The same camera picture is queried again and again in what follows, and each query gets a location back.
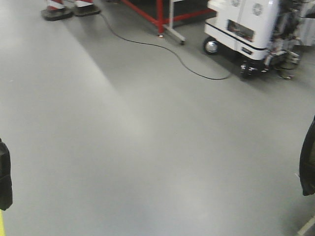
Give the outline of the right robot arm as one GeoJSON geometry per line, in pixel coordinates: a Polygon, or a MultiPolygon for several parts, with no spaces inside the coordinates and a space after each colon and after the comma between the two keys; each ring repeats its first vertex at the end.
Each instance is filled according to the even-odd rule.
{"type": "Polygon", "coordinates": [[[315,193],[315,119],[305,136],[299,161],[299,177],[303,196],[315,193]]]}

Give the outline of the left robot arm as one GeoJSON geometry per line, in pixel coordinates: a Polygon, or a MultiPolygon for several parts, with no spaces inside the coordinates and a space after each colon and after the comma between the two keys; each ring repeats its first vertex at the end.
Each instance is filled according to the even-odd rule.
{"type": "Polygon", "coordinates": [[[6,144],[0,140],[0,209],[5,211],[13,203],[11,159],[6,144]]]}

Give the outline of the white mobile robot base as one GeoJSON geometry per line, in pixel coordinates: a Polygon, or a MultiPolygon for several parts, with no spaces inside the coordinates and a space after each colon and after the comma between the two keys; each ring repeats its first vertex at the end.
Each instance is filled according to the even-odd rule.
{"type": "Polygon", "coordinates": [[[217,54],[222,46],[242,56],[240,74],[247,78],[270,69],[292,69],[301,61],[299,35],[307,14],[305,0],[210,0],[215,15],[205,21],[203,50],[217,54]]]}

